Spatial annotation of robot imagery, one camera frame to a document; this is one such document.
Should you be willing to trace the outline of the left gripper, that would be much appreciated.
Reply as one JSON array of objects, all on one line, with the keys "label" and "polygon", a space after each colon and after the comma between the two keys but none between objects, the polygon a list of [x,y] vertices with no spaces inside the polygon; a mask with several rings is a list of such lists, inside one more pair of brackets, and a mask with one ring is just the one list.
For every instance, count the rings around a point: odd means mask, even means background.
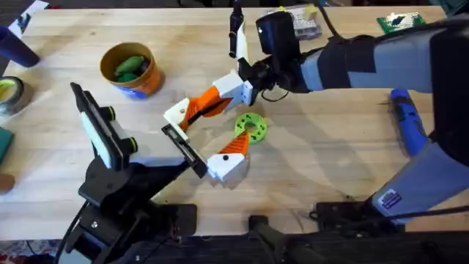
[{"label": "left gripper", "polygon": [[[184,98],[163,114],[175,133],[184,141],[188,135],[180,127],[190,100]],[[101,210],[131,210],[144,205],[176,180],[184,171],[197,165],[182,144],[161,132],[129,136],[117,122],[96,125],[85,122],[94,158],[86,168],[85,181],[78,194]],[[249,135],[243,131],[218,153],[207,159],[207,171],[213,179],[225,180],[245,160]]]}]

